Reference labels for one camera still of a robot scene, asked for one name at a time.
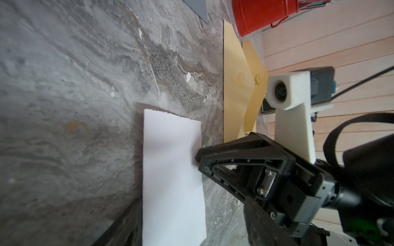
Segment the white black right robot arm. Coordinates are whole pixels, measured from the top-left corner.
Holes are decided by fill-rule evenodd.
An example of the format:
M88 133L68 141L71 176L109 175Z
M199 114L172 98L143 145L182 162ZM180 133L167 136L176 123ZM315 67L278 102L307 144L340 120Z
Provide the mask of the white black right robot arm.
M343 153L343 129L356 123L392 124L391 113L344 122L327 137L325 160L307 161L273 139L251 133L196 155L199 171L244 204L252 246L298 246L321 208L337 210L343 232L362 246L394 243L394 137L388 135Z

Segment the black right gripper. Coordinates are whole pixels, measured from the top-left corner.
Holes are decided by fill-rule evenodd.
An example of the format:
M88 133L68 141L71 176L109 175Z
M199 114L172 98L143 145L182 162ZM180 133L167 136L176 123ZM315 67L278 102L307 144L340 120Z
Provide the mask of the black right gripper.
M199 171L242 203L261 206L293 238L311 231L313 218L338 197L339 185L330 165L298 161L296 154L258 133L201 148Z

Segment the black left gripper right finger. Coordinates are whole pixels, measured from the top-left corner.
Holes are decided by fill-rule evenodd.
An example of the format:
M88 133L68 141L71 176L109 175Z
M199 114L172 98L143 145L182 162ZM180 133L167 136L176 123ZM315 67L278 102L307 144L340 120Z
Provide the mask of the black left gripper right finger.
M300 239L294 239L281 228L271 216L253 199L244 200L244 217L248 241L251 246L301 246Z

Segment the yellow envelope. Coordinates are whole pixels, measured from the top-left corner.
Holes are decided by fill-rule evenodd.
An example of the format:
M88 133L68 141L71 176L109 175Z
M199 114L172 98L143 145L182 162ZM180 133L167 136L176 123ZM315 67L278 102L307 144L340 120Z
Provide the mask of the yellow envelope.
M254 88L238 138L246 136L247 133L256 132L256 122L263 104L263 99L267 92L269 77L262 60L252 45L252 42L250 40L244 40L242 42L242 48L251 71Z
M241 43L232 24L224 21L224 142L245 135L244 119L253 89Z

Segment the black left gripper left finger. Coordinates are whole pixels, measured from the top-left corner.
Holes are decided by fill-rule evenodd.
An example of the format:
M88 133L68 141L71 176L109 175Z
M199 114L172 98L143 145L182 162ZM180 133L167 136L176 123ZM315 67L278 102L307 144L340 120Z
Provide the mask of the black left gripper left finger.
M141 246L142 199L136 199L92 246Z

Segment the grey paper envelope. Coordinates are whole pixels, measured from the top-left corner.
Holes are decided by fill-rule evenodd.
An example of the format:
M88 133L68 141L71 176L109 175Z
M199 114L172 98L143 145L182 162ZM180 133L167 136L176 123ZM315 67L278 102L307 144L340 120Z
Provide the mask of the grey paper envelope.
M206 0L183 0L205 23L209 23Z

